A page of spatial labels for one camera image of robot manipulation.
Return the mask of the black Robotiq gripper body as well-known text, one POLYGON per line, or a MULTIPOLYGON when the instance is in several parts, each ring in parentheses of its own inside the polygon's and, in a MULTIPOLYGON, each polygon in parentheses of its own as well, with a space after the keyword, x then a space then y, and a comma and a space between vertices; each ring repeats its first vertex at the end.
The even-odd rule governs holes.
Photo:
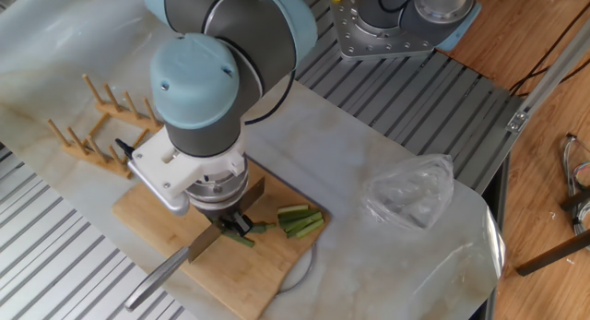
POLYGON ((205 215, 211 221, 218 219, 234 221, 243 214, 243 208, 239 203, 235 203, 229 207, 215 209, 203 209, 198 207, 197 211, 205 215))

